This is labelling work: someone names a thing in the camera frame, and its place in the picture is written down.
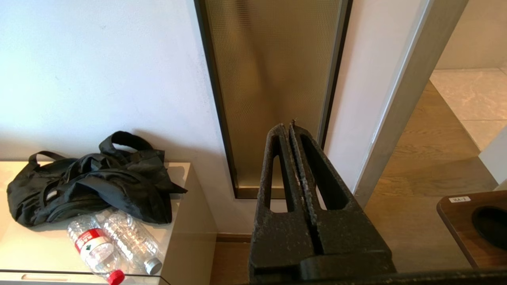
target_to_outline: red bottle label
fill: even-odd
[[[101,229],[91,229],[82,233],[74,245],[81,258],[85,260],[92,250],[106,242],[109,242],[109,239]]]

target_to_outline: door frame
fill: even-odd
[[[468,0],[428,2],[355,188],[354,196],[362,207],[373,194],[467,3]]]

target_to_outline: round hole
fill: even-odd
[[[507,250],[507,212],[505,210],[492,206],[477,208],[472,215],[472,223],[490,244]]]

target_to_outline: black metal frame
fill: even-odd
[[[329,126],[329,118],[331,116],[331,106],[333,104],[336,83],[338,78],[338,71],[340,69],[341,58],[343,54],[343,46],[345,43],[345,36],[347,32],[348,21],[350,18],[350,10],[352,8],[353,0],[342,0],[340,7],[340,14],[337,26],[337,34],[335,41],[335,49],[332,57],[332,64],[330,70],[330,83],[324,99],[324,108],[321,114],[321,125],[318,131],[318,142],[321,147],[324,147],[324,142]],[[229,174],[231,175],[232,186],[235,198],[239,199],[256,199],[258,188],[239,188],[238,178],[236,174],[236,167],[231,147],[231,140],[229,137],[229,128],[224,109],[224,101],[220,87],[220,79],[216,67],[216,60],[214,56],[214,48],[211,40],[211,31],[209,28],[208,14],[206,9],[205,0],[194,0],[195,9],[197,12],[197,20],[199,22],[199,29],[201,31],[202,44],[204,47],[204,55],[208,65],[209,78],[211,80],[211,88],[213,90],[213,97],[215,100],[216,112],[219,118],[220,129],[222,132],[222,140],[224,141],[225,153],[227,156],[227,163],[229,164]],[[274,199],[283,199],[283,189],[274,189]]]

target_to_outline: white cabinet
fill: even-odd
[[[0,162],[0,187],[7,185],[26,162]],[[190,163],[168,163],[171,180],[188,190],[171,199],[173,221],[146,225],[165,252],[156,276],[130,271],[122,284],[209,284],[216,225]],[[69,221],[25,228],[9,213],[7,195],[0,197],[0,283],[106,283],[90,273],[67,237]]]

